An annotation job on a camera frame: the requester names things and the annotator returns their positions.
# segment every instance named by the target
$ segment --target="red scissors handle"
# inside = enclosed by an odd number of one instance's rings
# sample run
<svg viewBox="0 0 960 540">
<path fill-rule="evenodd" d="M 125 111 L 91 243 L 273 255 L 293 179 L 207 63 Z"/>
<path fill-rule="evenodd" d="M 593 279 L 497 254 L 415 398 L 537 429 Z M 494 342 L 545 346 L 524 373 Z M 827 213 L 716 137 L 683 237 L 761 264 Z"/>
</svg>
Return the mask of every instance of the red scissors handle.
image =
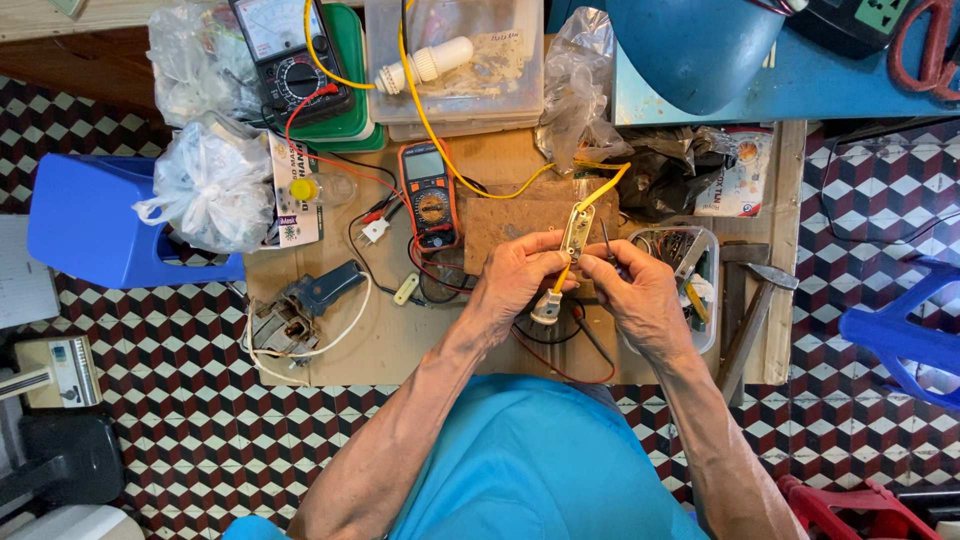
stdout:
<svg viewBox="0 0 960 540">
<path fill-rule="evenodd" d="M 915 92 L 930 90 L 933 95 L 945 101 L 960 100 L 960 92 L 949 88 L 957 64 L 943 60 L 948 45 L 953 2 L 954 0 L 924 0 L 903 19 L 894 35 L 887 58 L 887 72 L 895 83 Z M 910 26 L 926 10 L 930 10 L 930 26 L 924 40 L 920 79 L 914 79 L 903 69 L 903 41 Z"/>
</svg>

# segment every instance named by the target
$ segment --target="hand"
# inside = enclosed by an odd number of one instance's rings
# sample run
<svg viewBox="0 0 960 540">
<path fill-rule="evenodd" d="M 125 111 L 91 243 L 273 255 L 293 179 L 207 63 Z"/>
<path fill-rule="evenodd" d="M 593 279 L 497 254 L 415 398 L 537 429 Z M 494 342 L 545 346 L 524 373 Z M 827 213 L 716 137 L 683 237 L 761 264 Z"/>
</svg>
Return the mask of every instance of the hand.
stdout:
<svg viewBox="0 0 960 540">
<path fill-rule="evenodd" d="M 557 273 L 570 263 L 570 255 L 556 248 L 564 232 L 530 233 L 493 248 L 483 265 L 480 281 L 464 314 L 474 317 L 476 324 L 489 325 L 491 347 L 503 341 L 521 310 L 541 290 L 553 287 Z M 576 276 L 567 274 L 563 291 L 576 286 Z"/>
<path fill-rule="evenodd" d="M 593 280 L 597 299 L 613 314 L 630 343 L 655 366 L 691 352 L 696 356 L 673 269 L 627 240 L 611 241 L 610 249 L 629 274 L 624 278 L 630 282 L 621 279 L 604 259 L 605 244 L 587 246 L 577 266 Z"/>
</svg>

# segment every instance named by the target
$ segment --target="yellow bottle cap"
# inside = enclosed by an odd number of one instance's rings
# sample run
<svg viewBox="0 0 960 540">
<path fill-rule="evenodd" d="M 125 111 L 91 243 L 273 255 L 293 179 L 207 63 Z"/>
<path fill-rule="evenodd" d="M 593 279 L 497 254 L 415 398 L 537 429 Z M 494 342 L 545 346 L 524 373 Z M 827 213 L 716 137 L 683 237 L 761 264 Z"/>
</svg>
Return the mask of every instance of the yellow bottle cap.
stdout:
<svg viewBox="0 0 960 540">
<path fill-rule="evenodd" d="M 290 183 L 290 194 L 298 201 L 312 201 L 317 197 L 317 185 L 312 180 L 297 178 Z"/>
</svg>

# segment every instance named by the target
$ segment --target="green plastic container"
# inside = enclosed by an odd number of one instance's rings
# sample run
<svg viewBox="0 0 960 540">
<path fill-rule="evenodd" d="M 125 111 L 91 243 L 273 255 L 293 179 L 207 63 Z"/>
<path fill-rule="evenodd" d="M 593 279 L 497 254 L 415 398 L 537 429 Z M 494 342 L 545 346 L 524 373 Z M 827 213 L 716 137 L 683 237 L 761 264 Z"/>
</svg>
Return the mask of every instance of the green plastic container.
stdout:
<svg viewBox="0 0 960 540">
<path fill-rule="evenodd" d="M 323 4 L 324 18 L 344 62 L 347 79 L 366 82 L 363 28 L 360 17 L 344 4 Z M 383 126 L 370 120 L 367 91 L 354 89 L 352 110 L 323 122 L 290 130 L 290 138 L 320 152 L 372 152 L 386 145 Z"/>
</svg>

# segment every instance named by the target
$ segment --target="person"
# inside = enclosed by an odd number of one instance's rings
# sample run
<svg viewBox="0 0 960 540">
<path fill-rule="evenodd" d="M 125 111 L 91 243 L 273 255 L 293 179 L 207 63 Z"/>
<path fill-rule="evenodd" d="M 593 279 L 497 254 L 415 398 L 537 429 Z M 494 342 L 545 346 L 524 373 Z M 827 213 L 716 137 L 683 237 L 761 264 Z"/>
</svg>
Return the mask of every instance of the person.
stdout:
<svg viewBox="0 0 960 540">
<path fill-rule="evenodd" d="M 569 385 L 473 376 L 516 317 L 569 262 L 563 231 L 496 247 L 469 302 L 404 384 L 335 455 L 289 537 L 805 538 L 693 347 L 673 271 L 610 243 L 630 281 L 587 246 L 574 269 L 646 357 L 666 397 L 693 482 L 699 526 L 662 486 L 619 411 Z M 564 291 L 575 286 L 569 274 Z M 278 538 L 241 518 L 226 540 Z"/>
</svg>

